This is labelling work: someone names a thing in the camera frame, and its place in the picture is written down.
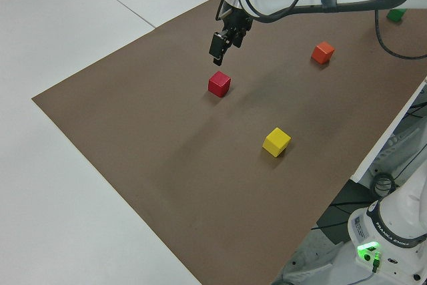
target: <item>green light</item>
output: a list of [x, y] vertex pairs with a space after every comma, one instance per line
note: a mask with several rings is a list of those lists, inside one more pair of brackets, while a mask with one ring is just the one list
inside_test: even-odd
[[358, 246], [358, 251], [361, 252], [362, 250], [366, 250], [366, 249], [371, 248], [371, 247], [377, 248], [378, 246], [379, 246], [379, 243], [370, 242], [370, 243]]

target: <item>red cube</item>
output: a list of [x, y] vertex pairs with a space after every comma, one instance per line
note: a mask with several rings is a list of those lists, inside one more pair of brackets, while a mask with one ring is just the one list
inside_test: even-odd
[[312, 58], [323, 65], [324, 63], [327, 63], [329, 59], [331, 59], [334, 51], [335, 48], [324, 41], [323, 43], [317, 45], [316, 48], [314, 48]]
[[209, 79], [207, 90], [218, 97], [224, 97], [230, 88], [231, 82], [232, 79], [230, 77], [220, 71], [217, 71], [215, 75]]

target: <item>brown table surface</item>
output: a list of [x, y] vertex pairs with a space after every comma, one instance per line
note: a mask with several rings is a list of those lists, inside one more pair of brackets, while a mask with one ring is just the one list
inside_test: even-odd
[[[203, 285], [272, 281], [427, 75], [385, 53], [373, 13], [255, 23], [221, 70], [208, 49], [219, 0], [162, 25], [34, 98]], [[396, 25], [396, 51], [426, 51], [426, 13]], [[336, 52], [310, 59], [317, 43]], [[262, 149], [275, 128], [282, 157]]]

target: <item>green cube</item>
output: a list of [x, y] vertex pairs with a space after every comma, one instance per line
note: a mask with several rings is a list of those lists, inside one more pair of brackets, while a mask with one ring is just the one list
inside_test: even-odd
[[392, 9], [388, 12], [387, 18], [397, 23], [402, 20], [402, 16], [405, 14], [405, 11], [406, 9]]

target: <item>yellow cube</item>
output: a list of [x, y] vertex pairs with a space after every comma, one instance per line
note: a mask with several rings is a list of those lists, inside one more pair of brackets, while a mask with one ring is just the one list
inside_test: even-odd
[[291, 141], [291, 137], [283, 132], [280, 128], [275, 128], [268, 134], [262, 147], [274, 157], [278, 157]]

